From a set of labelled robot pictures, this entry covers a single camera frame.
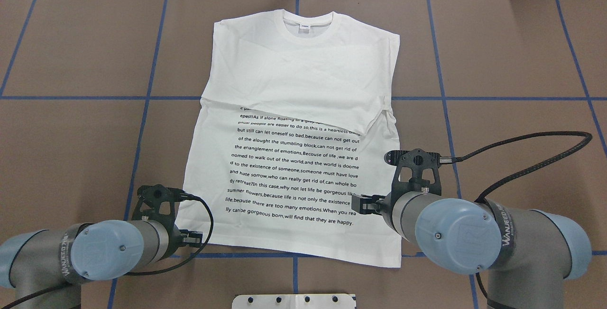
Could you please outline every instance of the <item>shirt neckline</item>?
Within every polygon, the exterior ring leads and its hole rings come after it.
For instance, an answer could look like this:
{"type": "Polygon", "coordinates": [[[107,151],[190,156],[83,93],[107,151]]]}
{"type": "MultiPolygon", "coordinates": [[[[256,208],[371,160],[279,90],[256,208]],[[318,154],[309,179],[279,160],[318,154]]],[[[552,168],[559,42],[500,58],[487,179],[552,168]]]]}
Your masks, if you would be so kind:
{"type": "Polygon", "coordinates": [[[292,41],[293,43],[316,44],[327,40],[334,34],[334,32],[336,32],[337,28],[340,26],[340,14],[332,11],[331,13],[316,16],[314,18],[306,18],[290,13],[289,11],[286,11],[284,9],[278,9],[275,11],[275,24],[280,34],[289,41],[292,41]],[[311,26],[319,24],[329,25],[327,30],[325,30],[325,32],[321,33],[320,35],[314,37],[300,37],[293,35],[291,32],[289,32],[288,29],[286,29],[286,24],[284,23],[284,20],[291,20],[299,24],[311,26]]]}

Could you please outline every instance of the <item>black cable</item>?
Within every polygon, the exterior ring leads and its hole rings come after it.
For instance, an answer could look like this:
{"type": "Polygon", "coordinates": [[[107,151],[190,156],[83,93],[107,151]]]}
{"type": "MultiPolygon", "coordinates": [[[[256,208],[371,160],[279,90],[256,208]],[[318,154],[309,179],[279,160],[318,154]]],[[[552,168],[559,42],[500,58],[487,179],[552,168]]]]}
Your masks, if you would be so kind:
{"type": "Polygon", "coordinates": [[[4,307],[2,307],[2,309],[10,309],[10,308],[18,306],[19,304],[21,304],[21,303],[23,303],[23,302],[25,302],[27,300],[31,300],[32,298],[36,298],[37,296],[41,296],[43,294],[47,294],[48,292],[52,292],[52,291],[55,291],[55,290],[60,290],[60,289],[71,287],[71,286],[72,285],[70,283],[63,283],[63,284],[55,285],[55,286],[52,286],[52,287],[48,287],[46,289],[42,289],[40,291],[36,291],[33,294],[29,294],[27,296],[24,296],[24,297],[20,298],[19,300],[11,302],[11,303],[9,303],[9,305],[5,305],[4,307]]]}
{"type": "Polygon", "coordinates": [[[483,296],[485,296],[485,298],[487,297],[487,290],[485,290],[485,287],[483,287],[483,281],[481,281],[481,274],[477,273],[477,283],[478,283],[478,287],[481,288],[481,292],[483,293],[483,296]]]}
{"type": "Polygon", "coordinates": [[[200,248],[197,249],[197,251],[195,253],[192,253],[188,257],[188,259],[186,259],[185,261],[182,261],[179,264],[175,264],[169,268],[165,268],[162,270],[155,270],[153,272],[138,272],[138,273],[129,272],[129,273],[126,273],[127,276],[150,276],[153,274],[160,274],[160,273],[169,272],[171,270],[175,270],[176,268],[180,268],[181,266],[184,266],[189,261],[194,259],[196,257],[196,255],[198,255],[202,251],[202,249],[204,249],[204,247],[206,247],[206,245],[209,242],[209,239],[211,238],[211,234],[213,233],[213,225],[214,225],[213,214],[211,214],[211,209],[209,208],[209,205],[206,205],[206,202],[204,202],[204,200],[202,200],[199,197],[194,196],[194,195],[191,195],[191,199],[202,203],[202,205],[204,206],[204,209],[206,209],[206,212],[209,214],[209,219],[211,221],[211,226],[209,227],[209,233],[207,234],[206,239],[204,240],[204,243],[202,244],[202,246],[200,246],[200,248]]]}
{"type": "Polygon", "coordinates": [[[453,157],[451,158],[451,164],[455,164],[457,162],[462,162],[465,160],[468,160],[469,158],[480,154],[481,152],[487,151],[488,149],[494,148],[494,147],[499,147],[500,145],[507,145],[508,143],[513,143],[516,141],[522,141],[522,140],[527,140],[528,138],[533,138],[533,137],[543,137],[543,136],[581,136],[584,139],[581,140],[581,142],[579,142],[578,144],[574,145],[573,147],[571,147],[570,149],[555,155],[551,158],[548,158],[547,160],[544,160],[542,162],[539,162],[539,164],[534,164],[531,167],[525,168],[522,171],[518,171],[514,174],[508,175],[507,177],[497,181],[496,183],[492,184],[491,186],[488,186],[488,188],[486,190],[484,190],[481,195],[478,196],[478,198],[474,201],[474,202],[480,202],[483,203],[485,197],[487,197],[487,195],[491,192],[493,192],[494,190],[496,190],[497,188],[503,186],[504,184],[514,180],[514,179],[518,179],[522,176],[525,176],[529,173],[533,173],[535,171],[537,171],[538,169],[542,169],[545,166],[548,166],[549,164],[554,164],[556,161],[561,160],[569,155],[571,155],[572,153],[582,149],[583,147],[585,147],[590,140],[592,140],[592,134],[589,134],[588,132],[583,132],[583,131],[547,131],[547,132],[535,132],[533,134],[527,134],[527,135],[523,135],[523,136],[517,136],[517,137],[513,137],[513,138],[509,138],[507,140],[503,140],[503,141],[499,141],[496,142],[492,145],[487,145],[486,147],[482,147],[481,149],[477,150],[477,151],[473,151],[470,154],[466,155],[466,156],[462,156],[462,157],[453,157]]]}

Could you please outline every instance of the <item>wire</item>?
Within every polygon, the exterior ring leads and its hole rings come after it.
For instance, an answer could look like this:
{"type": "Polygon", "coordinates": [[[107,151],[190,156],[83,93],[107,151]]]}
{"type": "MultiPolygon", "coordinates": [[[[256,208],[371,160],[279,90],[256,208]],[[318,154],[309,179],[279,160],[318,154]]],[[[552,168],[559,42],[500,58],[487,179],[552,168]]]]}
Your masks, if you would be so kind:
{"type": "Polygon", "coordinates": [[[18,306],[19,304],[21,304],[23,302],[26,302],[27,300],[31,300],[32,298],[36,298],[37,296],[41,296],[43,294],[47,294],[49,292],[60,290],[60,289],[71,287],[71,286],[72,286],[72,284],[70,284],[70,283],[63,283],[63,284],[59,284],[59,285],[54,285],[52,287],[48,287],[46,289],[42,289],[40,291],[36,291],[33,294],[29,294],[27,296],[24,296],[24,297],[20,298],[19,300],[11,302],[11,303],[9,303],[9,305],[6,305],[6,306],[2,307],[2,309],[10,309],[10,308],[18,306]]]}
{"type": "Polygon", "coordinates": [[[204,243],[202,244],[202,246],[200,246],[200,248],[197,249],[197,251],[195,253],[192,253],[188,257],[188,259],[186,259],[185,261],[182,261],[179,264],[175,264],[169,268],[165,268],[162,270],[155,270],[153,272],[138,272],[138,273],[129,272],[129,273],[126,273],[127,276],[150,276],[153,274],[161,274],[161,273],[169,272],[171,270],[175,270],[176,268],[180,268],[181,266],[184,266],[189,261],[194,259],[196,257],[196,255],[198,255],[202,251],[202,249],[204,249],[204,247],[206,247],[206,245],[209,243],[209,239],[211,238],[211,234],[213,234],[213,225],[214,225],[213,214],[211,214],[211,209],[209,208],[209,205],[206,205],[206,202],[204,202],[204,200],[202,200],[199,197],[194,196],[194,195],[191,195],[191,198],[192,198],[192,200],[199,201],[200,203],[202,203],[202,205],[204,206],[204,209],[206,209],[206,212],[209,214],[209,219],[211,221],[211,226],[209,227],[209,233],[207,234],[206,239],[204,240],[204,243]]]}
{"type": "Polygon", "coordinates": [[[485,296],[485,298],[488,298],[487,290],[485,290],[485,287],[483,287],[483,281],[481,281],[481,274],[477,273],[476,277],[477,277],[478,287],[481,288],[481,292],[483,293],[483,296],[485,296]]]}
{"type": "Polygon", "coordinates": [[[527,134],[527,135],[523,135],[523,136],[517,136],[517,137],[513,137],[513,138],[509,138],[507,140],[503,140],[503,141],[499,141],[496,142],[492,145],[487,145],[486,147],[482,147],[481,149],[471,152],[468,155],[462,156],[462,157],[454,157],[451,158],[451,164],[455,164],[457,162],[462,162],[465,160],[468,160],[469,158],[480,154],[481,152],[487,151],[488,149],[494,148],[494,147],[499,147],[500,145],[507,145],[508,143],[513,143],[516,141],[522,141],[522,140],[527,140],[528,138],[533,138],[533,137],[543,137],[543,136],[581,136],[584,139],[581,140],[581,142],[579,142],[578,144],[574,145],[573,147],[571,147],[570,149],[555,155],[551,158],[548,158],[548,160],[544,160],[542,162],[539,162],[539,164],[534,164],[531,167],[525,168],[522,171],[518,171],[514,174],[508,175],[507,177],[497,181],[496,183],[492,184],[491,186],[488,186],[486,190],[484,190],[481,195],[478,196],[478,198],[474,201],[474,202],[480,202],[483,203],[485,197],[487,197],[487,195],[491,192],[493,192],[494,190],[496,190],[497,188],[503,186],[504,184],[514,180],[514,179],[518,179],[522,176],[525,176],[529,173],[533,173],[535,171],[537,171],[538,169],[542,169],[546,166],[548,166],[549,164],[554,164],[556,161],[561,160],[569,155],[571,155],[572,153],[582,149],[583,147],[585,147],[590,140],[592,140],[592,134],[589,134],[588,132],[583,132],[583,131],[546,131],[546,132],[535,132],[533,134],[527,134]]]}

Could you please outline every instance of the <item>shirt tag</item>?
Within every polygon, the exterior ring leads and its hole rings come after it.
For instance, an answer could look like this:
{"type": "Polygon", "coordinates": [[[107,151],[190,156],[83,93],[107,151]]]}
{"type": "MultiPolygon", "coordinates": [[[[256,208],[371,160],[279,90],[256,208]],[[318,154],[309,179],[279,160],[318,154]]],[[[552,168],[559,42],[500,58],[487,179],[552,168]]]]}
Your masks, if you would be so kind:
{"type": "Polygon", "coordinates": [[[304,24],[299,24],[299,33],[309,33],[310,32],[310,25],[304,25],[304,24]]]}

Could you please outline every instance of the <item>light blue plastic cap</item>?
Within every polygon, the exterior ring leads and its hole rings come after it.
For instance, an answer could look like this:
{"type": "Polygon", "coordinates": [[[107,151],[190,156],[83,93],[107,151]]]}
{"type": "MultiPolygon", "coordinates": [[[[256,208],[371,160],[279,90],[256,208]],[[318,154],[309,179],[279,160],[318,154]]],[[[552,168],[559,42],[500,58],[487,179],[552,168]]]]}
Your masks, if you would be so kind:
{"type": "Polygon", "coordinates": [[[426,206],[415,223],[415,238],[432,262],[459,274],[486,270],[501,249],[494,218],[462,199],[442,199],[426,206]]]}
{"type": "Polygon", "coordinates": [[[13,261],[15,261],[23,245],[42,231],[46,230],[41,229],[40,231],[20,234],[9,238],[4,244],[0,245],[0,287],[14,288],[10,283],[10,269],[13,266],[13,261]]]}
{"type": "Polygon", "coordinates": [[[130,272],[142,254],[143,236],[136,227],[121,220],[106,220],[76,236],[70,259],[82,277],[106,281],[130,272]]]}
{"type": "Polygon", "coordinates": [[[565,242],[570,249],[571,271],[565,279],[576,279],[588,270],[588,264],[592,260],[592,246],[586,232],[578,223],[570,218],[559,216],[559,214],[546,213],[539,209],[532,209],[544,214],[561,231],[565,242]]]}

